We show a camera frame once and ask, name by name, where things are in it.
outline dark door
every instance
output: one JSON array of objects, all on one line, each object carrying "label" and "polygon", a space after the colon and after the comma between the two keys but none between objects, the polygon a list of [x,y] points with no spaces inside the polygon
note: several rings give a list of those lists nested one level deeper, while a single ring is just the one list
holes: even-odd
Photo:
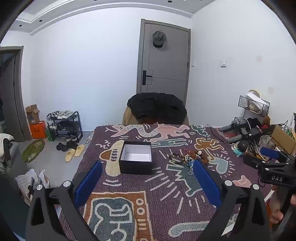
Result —
[{"label": "dark door", "polygon": [[17,113],[15,101],[15,60],[16,55],[7,59],[0,67],[0,98],[7,134],[17,142],[25,141],[23,130]]},{"label": "dark door", "polygon": [[[161,48],[153,45],[153,34],[161,31],[166,41]],[[141,92],[173,94],[186,102],[189,74],[189,29],[145,23]]]}]

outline white wall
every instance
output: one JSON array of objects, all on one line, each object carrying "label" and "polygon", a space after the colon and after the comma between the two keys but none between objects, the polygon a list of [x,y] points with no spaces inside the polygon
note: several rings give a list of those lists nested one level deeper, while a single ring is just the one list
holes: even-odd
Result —
[{"label": "white wall", "polygon": [[2,40],[1,47],[24,46],[22,55],[21,86],[24,108],[33,104],[31,102],[31,58],[32,58],[32,36],[19,31],[8,31]]},{"label": "white wall", "polygon": [[[257,89],[272,123],[296,112],[296,45],[260,0],[216,0],[192,18],[186,108],[191,124],[224,126],[243,115],[240,95]],[[227,67],[221,68],[222,59]]]},{"label": "white wall", "polygon": [[143,8],[110,8],[57,22],[33,36],[32,102],[40,119],[77,110],[83,130],[119,124],[136,94],[141,18],[191,28],[189,18]]}]

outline blue gripper pad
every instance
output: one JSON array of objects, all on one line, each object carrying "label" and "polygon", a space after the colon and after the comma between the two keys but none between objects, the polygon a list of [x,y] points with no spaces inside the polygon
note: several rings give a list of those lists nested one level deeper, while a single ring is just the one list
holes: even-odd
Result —
[{"label": "blue gripper pad", "polygon": [[222,200],[221,200],[222,179],[218,173],[214,172],[209,174],[209,171],[208,171],[208,168],[204,164],[202,164],[199,160],[194,161],[193,173],[196,179],[198,180],[205,195],[207,196],[209,203],[212,205],[215,205],[216,208],[218,208],[222,203]]},{"label": "blue gripper pad", "polygon": [[271,150],[271,149],[268,149],[268,148],[265,148],[265,147],[261,147],[260,149],[260,153],[264,156],[268,156],[272,159],[278,159],[279,158],[279,153],[278,151],[275,151],[275,150]]},{"label": "blue gripper pad", "polygon": [[74,205],[76,208],[86,204],[89,195],[98,183],[102,173],[103,165],[100,161],[97,161],[92,169],[86,174],[85,178],[80,182],[75,191]]}]

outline black box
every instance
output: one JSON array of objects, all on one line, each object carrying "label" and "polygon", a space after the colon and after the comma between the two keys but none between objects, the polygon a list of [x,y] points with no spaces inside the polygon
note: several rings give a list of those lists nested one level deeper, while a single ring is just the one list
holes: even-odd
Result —
[{"label": "black box", "polygon": [[151,155],[151,142],[124,141],[119,167],[122,174],[152,175],[155,163]]}]

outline door frame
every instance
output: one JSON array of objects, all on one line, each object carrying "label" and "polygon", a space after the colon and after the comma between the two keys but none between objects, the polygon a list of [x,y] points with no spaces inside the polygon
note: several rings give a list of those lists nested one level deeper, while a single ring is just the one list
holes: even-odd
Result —
[{"label": "door frame", "polygon": [[151,21],[146,19],[141,19],[141,28],[140,28],[140,40],[139,40],[139,54],[138,54],[138,71],[137,71],[137,94],[141,93],[141,85],[142,85],[142,66],[143,66],[143,49],[144,49],[144,33],[145,33],[145,24],[158,24],[162,26],[167,26],[171,28],[177,28],[189,33],[189,45],[188,45],[188,68],[187,68],[187,76],[186,76],[186,86],[185,86],[185,97],[183,100],[184,105],[186,104],[187,99],[187,90],[188,90],[188,82],[189,82],[189,71],[190,71],[190,53],[191,53],[191,29],[183,28],[177,25],[162,23],[157,21]]},{"label": "door frame", "polygon": [[22,69],[22,53],[24,46],[9,46],[0,47],[0,53],[13,53],[15,57],[15,103],[17,109],[17,115],[19,118],[20,126],[24,135],[25,140],[32,140],[32,136],[29,130],[25,108],[22,101],[22,85],[21,85],[21,69]]}]

